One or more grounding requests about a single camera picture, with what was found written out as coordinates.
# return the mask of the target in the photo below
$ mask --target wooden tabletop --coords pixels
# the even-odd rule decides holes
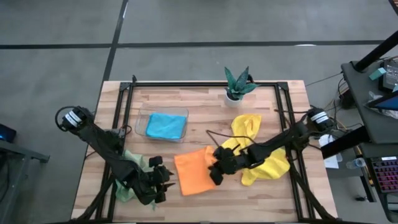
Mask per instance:
[[[307,92],[301,80],[287,81],[294,111],[309,109]],[[104,82],[96,112],[95,123],[110,129],[120,82]],[[126,136],[125,148],[132,153],[143,154],[146,159],[162,156],[164,165],[177,174],[174,155],[192,152],[213,145],[205,130],[232,134],[231,122],[240,114],[262,115],[257,142],[266,141],[281,132],[279,115],[274,109],[275,90],[259,87],[245,95],[242,107],[227,108],[224,105],[225,90],[220,87],[135,87],[130,110],[129,125],[133,131]],[[189,110],[187,133],[182,143],[148,140],[134,132],[138,110],[143,103],[154,106],[179,106]],[[223,142],[226,138],[216,138]],[[322,153],[308,147],[303,152],[310,188],[320,203],[333,216],[337,216],[330,190]],[[81,215],[100,189],[104,160],[93,154],[84,163],[80,184],[72,212],[72,218]],[[168,189],[167,201],[152,207],[138,200],[126,203],[117,201],[114,210],[116,222],[287,222],[297,221],[289,173],[277,180],[257,180],[252,186],[241,184],[241,173],[224,175],[224,181],[215,190],[198,195],[182,196],[178,175],[171,176],[177,184]],[[106,198],[104,214],[107,214],[110,191]],[[307,214],[301,192],[302,207]]]

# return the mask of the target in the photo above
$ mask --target orange cloth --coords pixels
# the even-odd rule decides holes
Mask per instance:
[[[195,152],[174,156],[182,195],[199,194],[216,187],[208,169],[216,162],[213,152],[213,147],[206,146]]]

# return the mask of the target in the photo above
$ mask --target green cloth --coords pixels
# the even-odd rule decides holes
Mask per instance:
[[[133,154],[128,150],[124,150],[123,158],[136,162],[144,172],[152,171],[152,168],[150,168],[144,161],[142,154]],[[118,186],[116,189],[116,198],[118,200],[127,202],[132,198],[137,198],[136,193],[134,193],[131,188],[127,189],[123,187],[118,180],[116,180],[116,185]],[[152,201],[150,204],[153,206],[153,209],[155,209],[155,202]]]

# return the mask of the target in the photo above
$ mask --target potted plant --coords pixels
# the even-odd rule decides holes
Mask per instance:
[[[224,70],[228,81],[228,87],[225,88],[225,105],[229,107],[237,107],[242,102],[243,96],[246,93],[253,91],[257,85],[252,82],[252,78],[249,75],[249,67],[243,71],[237,80],[235,80],[228,68],[225,67]]]

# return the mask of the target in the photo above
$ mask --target green plant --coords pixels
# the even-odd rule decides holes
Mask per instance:
[[[228,68],[224,68],[225,76],[228,81],[228,87],[225,88],[227,96],[231,100],[242,100],[243,95],[253,91],[257,85],[254,83],[247,83],[249,77],[249,67],[247,67],[237,80],[232,76]]]

